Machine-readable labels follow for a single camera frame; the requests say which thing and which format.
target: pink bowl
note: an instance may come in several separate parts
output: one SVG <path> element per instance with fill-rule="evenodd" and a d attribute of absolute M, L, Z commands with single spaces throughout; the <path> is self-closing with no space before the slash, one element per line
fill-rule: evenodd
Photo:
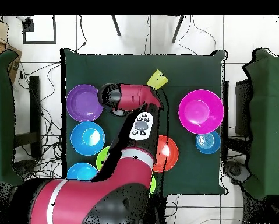
<path fill-rule="evenodd" d="M 220 98 L 211 91 L 198 89 L 188 93 L 179 105 L 179 119 L 190 132 L 198 135 L 216 130 L 224 116 Z"/>

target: red robot arm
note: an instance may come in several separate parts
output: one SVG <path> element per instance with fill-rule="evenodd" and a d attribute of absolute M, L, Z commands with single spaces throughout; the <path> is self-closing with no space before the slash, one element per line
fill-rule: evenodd
<path fill-rule="evenodd" d="M 161 102 L 143 85 L 107 84 L 100 104 L 128 112 L 99 174 L 91 181 L 32 179 L 16 190 L 14 224 L 142 224 L 156 162 Z"/>

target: black frame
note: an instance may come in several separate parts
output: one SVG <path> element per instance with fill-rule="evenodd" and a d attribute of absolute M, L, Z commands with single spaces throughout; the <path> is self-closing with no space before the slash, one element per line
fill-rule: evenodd
<path fill-rule="evenodd" d="M 26 41 L 26 32 L 33 32 L 33 28 L 31 30 L 27 30 L 24 28 L 24 22 L 22 22 L 22 37 L 23 41 L 22 43 L 24 45 L 26 44 L 56 44 L 56 21 L 55 21 L 55 15 L 52 16 L 52 21 L 53 21 L 53 41 Z"/>

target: blue bowl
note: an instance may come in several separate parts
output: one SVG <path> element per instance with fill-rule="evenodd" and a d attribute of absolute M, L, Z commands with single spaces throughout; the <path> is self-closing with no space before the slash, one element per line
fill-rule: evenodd
<path fill-rule="evenodd" d="M 210 155 L 215 153 L 220 148 L 220 136 L 217 132 L 212 131 L 211 133 L 204 135 L 197 135 L 196 147 L 201 153 Z"/>
<path fill-rule="evenodd" d="M 88 163 L 77 163 L 67 172 L 68 180 L 91 180 L 98 174 L 98 170 Z"/>
<path fill-rule="evenodd" d="M 105 144 L 104 131 L 94 122 L 81 122 L 71 133 L 71 144 L 81 155 L 95 155 Z"/>

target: white stripe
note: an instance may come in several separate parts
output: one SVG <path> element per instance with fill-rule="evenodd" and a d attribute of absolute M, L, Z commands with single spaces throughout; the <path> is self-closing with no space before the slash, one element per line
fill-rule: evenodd
<path fill-rule="evenodd" d="M 51 195 L 48 208 L 47 208 L 47 224 L 53 224 L 53 209 L 55 205 L 55 200 L 56 197 L 58 196 L 59 191 L 61 190 L 61 188 L 66 182 L 67 180 L 63 180 L 62 182 L 60 182 Z"/>
<path fill-rule="evenodd" d="M 154 161 L 153 159 L 146 153 L 138 149 L 125 149 L 122 151 L 122 158 L 134 158 L 137 157 L 138 160 L 141 160 L 145 164 L 147 164 L 151 169 L 153 169 Z"/>

